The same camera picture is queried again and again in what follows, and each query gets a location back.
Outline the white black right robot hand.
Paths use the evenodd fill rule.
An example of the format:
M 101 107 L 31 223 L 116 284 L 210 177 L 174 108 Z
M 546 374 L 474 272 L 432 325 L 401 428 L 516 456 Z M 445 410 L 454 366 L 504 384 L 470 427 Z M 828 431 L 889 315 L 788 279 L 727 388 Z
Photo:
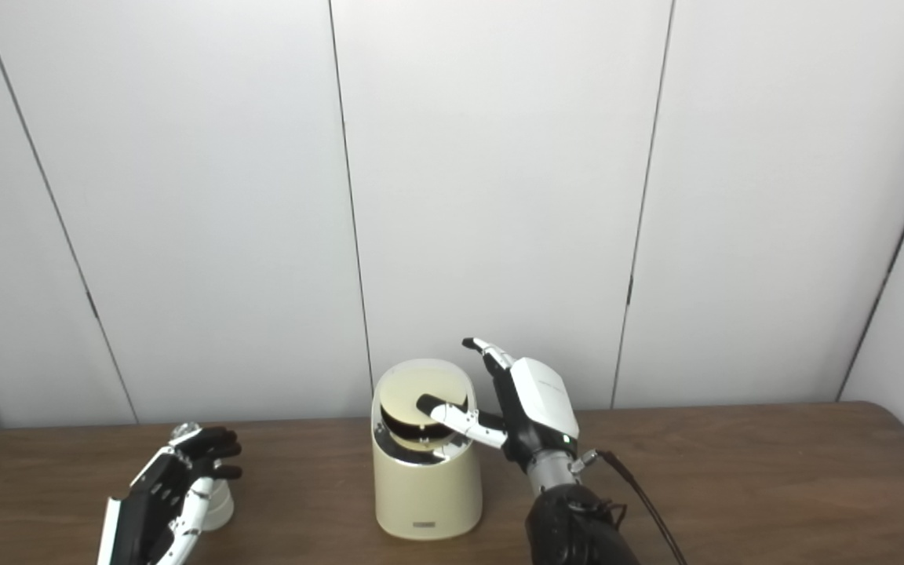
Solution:
M 580 483 L 580 475 L 570 469 L 578 460 L 580 425 L 562 376 L 541 361 L 513 358 L 478 337 L 462 344 L 482 357 L 500 414 L 462 408 L 430 394 L 417 398 L 417 410 L 474 443 L 501 450 L 536 494 Z

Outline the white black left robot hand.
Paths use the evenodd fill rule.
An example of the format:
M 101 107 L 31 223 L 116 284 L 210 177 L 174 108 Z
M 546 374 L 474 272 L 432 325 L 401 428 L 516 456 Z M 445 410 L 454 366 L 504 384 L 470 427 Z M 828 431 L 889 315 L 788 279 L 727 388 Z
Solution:
M 202 534 L 230 522 L 235 501 L 230 480 L 242 469 L 224 459 L 242 451 L 234 430 L 178 425 L 129 484 L 109 498 L 98 564 L 185 564 Z

